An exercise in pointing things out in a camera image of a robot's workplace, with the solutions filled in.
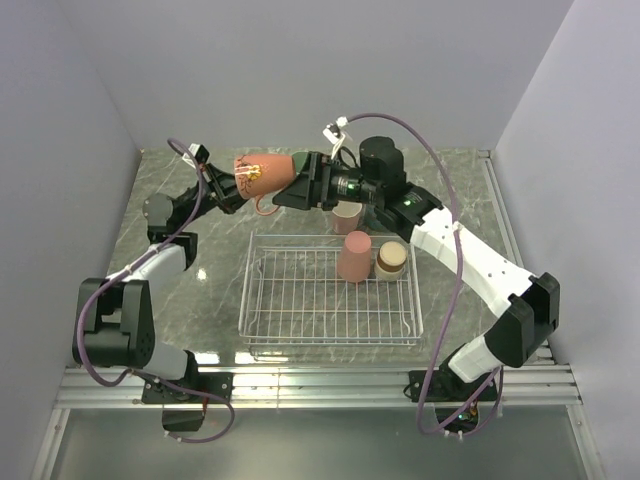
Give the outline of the orange floral mug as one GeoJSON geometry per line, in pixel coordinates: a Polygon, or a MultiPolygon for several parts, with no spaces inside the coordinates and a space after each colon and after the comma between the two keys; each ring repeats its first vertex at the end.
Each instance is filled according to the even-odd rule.
{"type": "Polygon", "coordinates": [[[292,156],[273,153],[242,155],[234,161],[235,184],[244,200],[253,199],[261,216],[273,215],[279,206],[264,211],[261,199],[287,187],[296,177],[292,156]]]}

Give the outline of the tall pink plastic cup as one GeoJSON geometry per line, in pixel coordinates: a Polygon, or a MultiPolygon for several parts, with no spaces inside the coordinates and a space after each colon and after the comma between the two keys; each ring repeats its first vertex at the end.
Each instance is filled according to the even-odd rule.
{"type": "Polygon", "coordinates": [[[371,254],[372,241],[367,233],[349,233],[336,262],[337,275],[349,283],[365,281],[371,271],[371,254]]]}

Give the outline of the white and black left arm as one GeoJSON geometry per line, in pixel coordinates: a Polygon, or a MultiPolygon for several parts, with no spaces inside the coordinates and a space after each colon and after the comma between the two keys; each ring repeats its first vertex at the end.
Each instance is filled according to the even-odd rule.
{"type": "Polygon", "coordinates": [[[100,385],[115,387],[123,376],[108,380],[100,367],[120,367],[166,388],[177,401],[200,395],[203,384],[194,355],[157,340],[153,297],[172,277],[195,261],[198,236],[187,226],[219,209],[233,214],[245,204],[232,174],[200,162],[195,186],[177,197],[150,196],[142,212],[147,221],[148,249],[107,278],[85,280],[79,289],[73,357],[100,385]]]}

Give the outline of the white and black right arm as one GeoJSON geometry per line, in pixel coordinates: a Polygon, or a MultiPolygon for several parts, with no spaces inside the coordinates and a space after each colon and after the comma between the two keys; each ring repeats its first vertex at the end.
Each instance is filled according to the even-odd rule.
{"type": "Polygon", "coordinates": [[[404,156],[388,137],[359,147],[347,168],[320,152],[297,152],[277,161],[278,206],[329,210],[340,201],[371,205],[387,230],[460,275],[496,318],[485,333],[445,362],[440,386],[462,399],[481,376],[501,366],[522,366],[558,328],[560,285],[510,262],[454,219],[452,211],[407,179],[404,156]]]}

